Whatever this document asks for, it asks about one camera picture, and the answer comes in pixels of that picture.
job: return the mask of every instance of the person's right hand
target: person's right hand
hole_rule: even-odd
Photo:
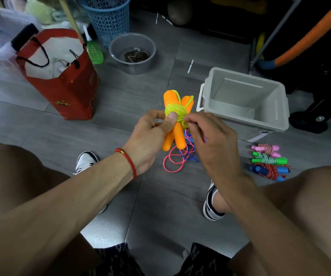
[[[189,126],[200,162],[217,187],[245,177],[234,130],[210,113],[190,113],[184,120]]]

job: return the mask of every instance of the yellow rope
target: yellow rope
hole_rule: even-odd
[[[184,120],[184,117],[188,114],[186,107],[191,103],[193,100],[193,96],[191,96],[190,101],[185,106],[181,105],[181,98],[179,97],[179,94],[176,90],[172,90],[176,93],[177,99],[178,99],[178,104],[171,103],[168,106],[166,106],[166,109],[164,110],[165,115],[168,116],[172,111],[176,112],[178,115],[177,122],[180,122],[182,124],[182,127],[184,129],[188,128],[187,123]]]

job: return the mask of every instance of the person's left hand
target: person's left hand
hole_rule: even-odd
[[[130,139],[123,150],[130,156],[137,174],[142,174],[153,164],[158,151],[162,148],[164,138],[177,122],[177,113],[171,112],[165,117],[164,111],[148,111],[135,126]]]

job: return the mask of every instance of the white sneaker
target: white sneaker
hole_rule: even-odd
[[[77,158],[76,172],[74,173],[74,175],[77,175],[80,172],[87,170],[89,167],[93,166],[97,162],[99,162],[99,159],[93,152],[90,151],[82,152],[80,156]],[[107,204],[104,205],[103,209],[99,212],[99,214],[103,213],[105,209],[107,209]]]
[[[218,192],[217,187],[215,187],[213,181],[210,181],[210,186],[208,190],[208,194],[206,195],[206,200],[204,202],[203,207],[203,214],[205,218],[207,218],[209,221],[216,221],[224,217],[224,213],[219,213],[217,210],[213,207],[213,198],[216,192]]]

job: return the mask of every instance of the thigh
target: thigh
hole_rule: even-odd
[[[0,217],[68,178],[44,167],[33,153],[18,146],[0,144]],[[46,275],[74,275],[100,262],[92,246],[79,234],[57,256]]]
[[[282,207],[290,218],[331,259],[331,167],[313,168],[287,180],[302,180],[300,190]],[[251,243],[231,260],[230,268],[239,276],[265,276]]]

